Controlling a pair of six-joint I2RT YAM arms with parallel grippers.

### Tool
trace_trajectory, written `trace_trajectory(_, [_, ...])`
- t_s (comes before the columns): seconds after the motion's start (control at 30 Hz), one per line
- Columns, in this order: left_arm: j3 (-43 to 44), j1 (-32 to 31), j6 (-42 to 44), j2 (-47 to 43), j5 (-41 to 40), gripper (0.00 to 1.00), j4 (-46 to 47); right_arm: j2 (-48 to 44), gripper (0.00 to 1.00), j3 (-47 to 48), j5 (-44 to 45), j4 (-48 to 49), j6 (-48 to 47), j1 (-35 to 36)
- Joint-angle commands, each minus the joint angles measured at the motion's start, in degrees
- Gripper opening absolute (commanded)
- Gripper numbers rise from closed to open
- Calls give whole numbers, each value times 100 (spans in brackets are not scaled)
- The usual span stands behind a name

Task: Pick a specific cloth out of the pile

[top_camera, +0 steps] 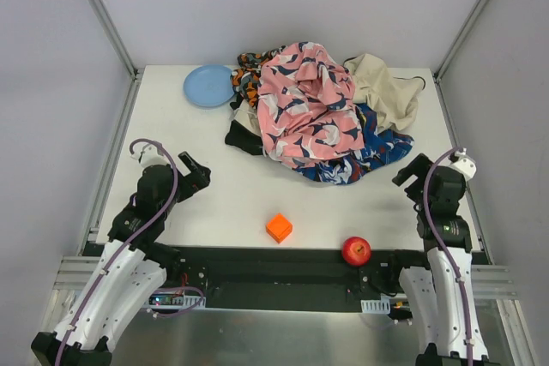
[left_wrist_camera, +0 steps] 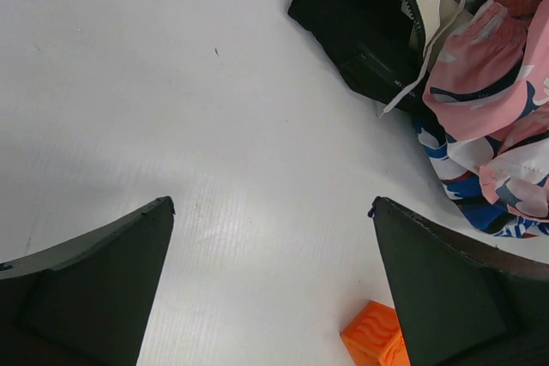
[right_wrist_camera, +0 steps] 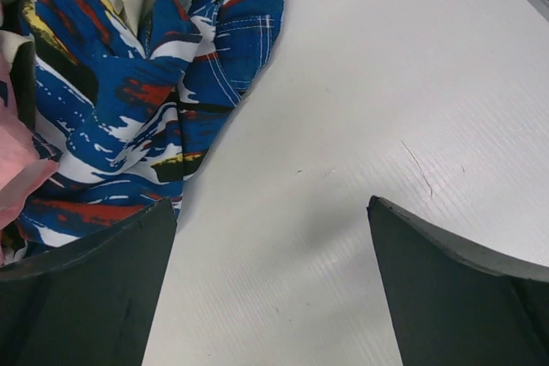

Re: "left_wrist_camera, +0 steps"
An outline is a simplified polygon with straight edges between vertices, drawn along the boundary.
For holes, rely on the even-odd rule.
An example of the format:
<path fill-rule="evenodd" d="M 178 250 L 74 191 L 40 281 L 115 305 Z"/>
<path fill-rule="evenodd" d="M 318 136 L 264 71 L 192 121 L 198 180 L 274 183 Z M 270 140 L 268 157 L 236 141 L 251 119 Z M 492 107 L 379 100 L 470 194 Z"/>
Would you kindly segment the black cloth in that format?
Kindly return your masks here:
<path fill-rule="evenodd" d="M 419 0 L 292 0 L 287 13 L 315 37 L 354 92 L 388 104 L 411 86 L 397 108 L 428 114 L 420 72 L 428 27 Z"/>

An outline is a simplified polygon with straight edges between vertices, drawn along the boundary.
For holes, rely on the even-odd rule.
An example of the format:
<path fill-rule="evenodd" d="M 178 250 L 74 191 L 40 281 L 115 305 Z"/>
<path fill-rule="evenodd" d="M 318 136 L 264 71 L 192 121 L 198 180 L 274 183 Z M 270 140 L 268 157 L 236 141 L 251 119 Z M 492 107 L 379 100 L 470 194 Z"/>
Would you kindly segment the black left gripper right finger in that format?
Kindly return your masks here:
<path fill-rule="evenodd" d="M 546 365 L 548 266 L 374 200 L 377 244 L 413 365 Z"/>

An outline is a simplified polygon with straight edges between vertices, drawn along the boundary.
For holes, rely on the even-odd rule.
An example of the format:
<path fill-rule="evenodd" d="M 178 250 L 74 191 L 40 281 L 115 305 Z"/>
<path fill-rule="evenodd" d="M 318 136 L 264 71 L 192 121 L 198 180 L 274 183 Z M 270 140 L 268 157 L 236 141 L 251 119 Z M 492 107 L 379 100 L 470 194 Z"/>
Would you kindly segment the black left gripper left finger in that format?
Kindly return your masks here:
<path fill-rule="evenodd" d="M 134 365 L 174 226 L 160 197 L 1 264 L 3 365 Z"/>

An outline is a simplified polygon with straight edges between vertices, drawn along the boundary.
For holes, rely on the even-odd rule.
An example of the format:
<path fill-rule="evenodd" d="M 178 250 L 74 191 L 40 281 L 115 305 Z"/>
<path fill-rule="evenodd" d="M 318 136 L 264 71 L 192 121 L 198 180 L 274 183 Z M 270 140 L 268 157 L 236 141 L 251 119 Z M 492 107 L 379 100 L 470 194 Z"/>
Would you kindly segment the pink shark print cloth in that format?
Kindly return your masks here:
<path fill-rule="evenodd" d="M 438 175 L 474 177 L 504 212 L 548 220 L 548 0 L 486 0 L 446 40 L 423 93 L 445 133 Z"/>

